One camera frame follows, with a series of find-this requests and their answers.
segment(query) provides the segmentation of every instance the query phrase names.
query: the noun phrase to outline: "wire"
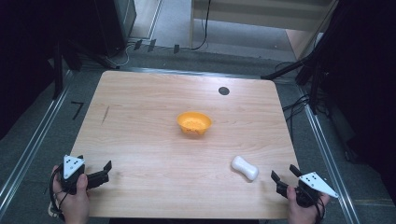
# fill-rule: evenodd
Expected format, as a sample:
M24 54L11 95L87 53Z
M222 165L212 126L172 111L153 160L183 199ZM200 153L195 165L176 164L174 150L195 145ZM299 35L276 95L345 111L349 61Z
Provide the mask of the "wire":
M72 188L72 183L70 183L70 185L69 185L69 188L68 188L68 190L67 190L67 192L66 192L66 194L64 195L64 197L61 199L61 201L59 202L59 210L61 210L62 211L62 209L61 209L61 205L62 205L62 203L64 202L64 199L66 198L66 196L70 193L70 189Z
M274 72L277 72L277 68L278 68L280 65L285 64L285 63L293 63L293 62L283 62L283 63L277 64L277 65L275 66L275 68L274 68Z
M326 206L324 205L324 202L321 200L321 198L319 197L319 199L320 199L320 206L322 206L322 208L323 208L323 214L322 215L320 215L320 219L323 219L324 218L324 216L326 215Z
M202 8L202 10L201 10L201 18L204 16L203 14L204 14L204 9ZM202 27L202 30L204 32L206 32L205 27L204 27L204 19L201 19L201 27Z
M304 99L307 97L308 94L300 97L294 104L292 105L287 105L282 108L282 110L285 112L290 109L290 115L286 118L286 122L289 120L290 121L290 139L291 142L294 142L294 134L293 134L293 116L299 114L301 111L303 111L303 108L308 105L309 99ZM297 110L294 110L294 107L300 105Z
M301 192L303 192L303 193L305 194L305 196L307 196L307 197L311 200L312 204L313 204L313 205L315 206L315 208L317 209L318 215L317 215L317 217L316 217L315 224L319 224L320 221L323 219L323 217L322 217L322 214L320 213L320 209L319 209L319 207L318 207L318 202L315 202L315 200L311 197L311 195L310 195L305 189L299 188L299 190L300 190ZM323 201L322 201L321 199L320 199L320 201L321 201L321 206L323 206L323 209L324 209L324 203L323 203Z
M128 47L125 49L125 54L126 54L126 57L127 57L127 60L126 60L125 63L114 63L114 62L111 61L108 57L106 57L106 59L107 59L109 62L111 62L111 63L113 63L114 65L116 65L116 66L124 66L125 64L127 64L127 63L129 62L128 48L130 48L131 46L133 46L133 44L130 45L130 46L128 46Z
M332 13L332 9L333 9L334 7L336 7L336 6L337 6L337 4L333 4L333 5L332 5L332 8L330 8L330 10L329 10L328 13L326 14L326 16L325 16L325 17L323 18L323 20L321 21L320 26L319 26L319 29L322 27L322 25L323 25L324 22L327 20L327 18L328 18L329 16L332 15L332 14L331 14L331 13ZM288 73L288 72L290 72L290 71L292 71L292 70L295 70L295 69L297 69L297 68L299 68L299 67L301 67L301 66L308 67L308 68L311 68L311 69L312 69L312 67L311 67L311 66L307 66L307 65L305 64L305 62L311 61L312 55L313 55L314 52L317 50L317 48L316 48L316 44L317 44L317 43L316 43L316 42L318 41L318 31L319 31L319 30L316 31L317 36L316 36L316 38L315 38L314 47L313 47L312 51L311 51L307 56L305 56L305 57L302 58L301 60L299 60L299 61L297 61L297 62L295 62L295 63L292 63L291 65L289 65L289 66L283 68L282 70L275 71L274 73L269 74L269 75L261 76L261 79L273 80L273 79L275 79L275 78L277 78L277 77L281 77L281 76L285 75L286 73Z
M202 42L202 44L198 47L198 48L195 48L195 49L191 49L191 50L198 50L198 49L200 49L201 48L201 46L206 42L206 37L207 37L207 20L209 19L209 10L210 10L210 3L211 3L212 1L211 0L209 0L209 2L208 2L208 4L207 4L207 12L206 12L206 21L205 21L205 37L204 37L204 41Z
M326 116L329 116L329 113L327 112L327 109L326 109L326 106L325 106L325 105L316 104L316 109L317 109L317 111L318 111L319 113L322 113L322 114L324 114L324 115L326 115Z
M61 166L59 166L58 168L56 168L56 170L52 173L51 177L50 177L50 181L49 181L49 197L50 197L50 201L52 203L52 212L54 213L59 213L61 212L58 208L58 206L56 206L56 202L55 202L55 197L54 197L54 193L53 193L53 180L55 179L55 176L59 173L59 171L61 170Z

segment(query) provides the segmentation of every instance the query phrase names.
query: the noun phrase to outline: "hand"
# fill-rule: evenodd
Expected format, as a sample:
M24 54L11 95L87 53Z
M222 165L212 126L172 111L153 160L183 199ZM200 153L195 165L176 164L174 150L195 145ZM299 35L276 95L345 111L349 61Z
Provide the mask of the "hand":
M297 204L296 197L297 196L294 187L288 186L289 224L314 224L318 215L317 208L314 205L307 208L301 207ZM320 199L323 201L323 206L321 206L321 201L319 200L318 208L322 214L324 206L326 206L330 200L330 196L327 194L322 194Z
M61 183L58 181L58 174L52 183L53 192L56 193L58 203L62 202L65 192L62 192ZM90 200L87 194L88 178L82 174L78 178L77 193L75 195L67 194L64 201L61 203L60 209L64 212L64 220L67 224L85 224L88 223L90 214Z

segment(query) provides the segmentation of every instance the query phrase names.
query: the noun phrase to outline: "wooden table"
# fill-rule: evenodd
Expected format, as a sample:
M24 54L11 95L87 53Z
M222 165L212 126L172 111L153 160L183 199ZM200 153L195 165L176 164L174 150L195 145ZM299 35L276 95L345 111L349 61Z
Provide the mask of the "wooden table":
M190 110L212 119L204 135L177 126ZM271 171L297 184L276 86L267 80L105 72L71 155L84 155L87 174L112 160L110 181L90 190L92 217L285 218L287 200ZM254 181L231 167L237 155L259 168Z

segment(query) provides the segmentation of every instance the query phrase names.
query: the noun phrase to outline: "metal frame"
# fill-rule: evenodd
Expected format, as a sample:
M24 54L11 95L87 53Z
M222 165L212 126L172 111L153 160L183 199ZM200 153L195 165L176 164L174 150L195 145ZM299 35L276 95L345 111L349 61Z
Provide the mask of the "metal frame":
M300 92L302 96L306 95L306 91L302 88L300 88ZM318 115L314 115L309 105L305 106L305 113L308 117L312 131L314 132L314 135L317 139L318 147L323 157L326 168L329 170L329 175L332 183L334 184L334 188L338 192L338 201L340 202L341 208L344 212L344 216L346 217L346 221L348 224L359 224L361 222L359 220L355 206L349 196L347 187L344 183L343 178L341 177L334 157L332 156L332 150L327 143L325 134L320 127Z
M68 89L70 87L70 83L73 80L73 74L69 70L65 75L65 83L64 89L59 94L59 97L56 100L52 100L52 103L49 105L49 109L47 110L44 118L41 120L38 125L35 133L33 134L31 140L29 141L27 147L23 151L18 163L14 167L11 175L7 179L6 183L3 185L0 191L0 221L3 218L5 212L9 204L11 203L12 198L14 197L18 187L20 186L24 176L26 175L27 170L29 169L30 164L35 158L35 154L41 146L41 143L44 137L47 134L47 131L50 128L53 120L58 114L61 105L64 102L64 97L66 96Z

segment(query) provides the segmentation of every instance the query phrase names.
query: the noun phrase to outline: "orange bowl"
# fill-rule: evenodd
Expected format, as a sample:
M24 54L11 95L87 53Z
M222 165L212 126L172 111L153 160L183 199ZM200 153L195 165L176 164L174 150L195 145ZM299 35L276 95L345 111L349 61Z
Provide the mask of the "orange bowl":
M206 114L188 111L177 116L177 124L183 133L204 134L212 120Z

